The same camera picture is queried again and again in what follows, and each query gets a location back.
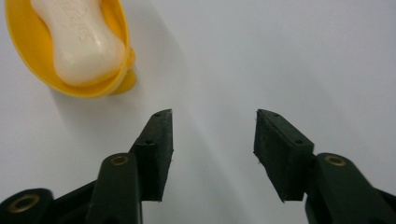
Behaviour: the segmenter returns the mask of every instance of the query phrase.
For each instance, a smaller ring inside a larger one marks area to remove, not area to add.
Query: yellow soap dish
[[[33,74],[56,91],[92,98],[128,91],[136,83],[132,69],[134,50],[129,43],[128,24],[120,0],[102,0],[101,9],[109,28],[128,49],[121,67],[111,78],[84,87],[66,85],[56,75],[50,31],[32,9],[29,0],[5,0],[5,9],[9,34],[22,60]]]

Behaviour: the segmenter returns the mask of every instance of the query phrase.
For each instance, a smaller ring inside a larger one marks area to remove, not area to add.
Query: soap bar
[[[110,30],[101,0],[31,0],[47,24],[56,74],[71,86],[87,86],[109,78],[120,68],[122,41]]]

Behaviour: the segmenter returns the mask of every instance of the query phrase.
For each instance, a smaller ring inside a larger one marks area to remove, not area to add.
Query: white table
[[[167,108],[175,153],[163,202],[143,203],[146,223],[307,222],[304,203],[283,204],[253,155],[258,108],[396,194],[396,2],[122,2],[138,82],[93,100],[34,77],[0,17],[0,201],[94,180]]]

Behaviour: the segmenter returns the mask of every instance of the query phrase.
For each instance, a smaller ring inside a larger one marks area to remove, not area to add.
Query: brass screw
[[[34,207],[40,201],[36,194],[25,194],[8,206],[8,212],[21,213]]]

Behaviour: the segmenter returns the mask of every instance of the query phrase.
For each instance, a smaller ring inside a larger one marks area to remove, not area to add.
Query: brass insert
[[[128,160],[129,159],[126,156],[116,156],[116,157],[113,157],[110,162],[113,165],[123,165],[123,164],[127,163]]]
[[[25,194],[8,206],[8,212],[21,213],[34,207],[40,201],[36,194]]]
[[[347,165],[347,163],[343,159],[341,159],[337,156],[327,156],[324,158],[324,160],[332,165],[335,165],[335,166]]]

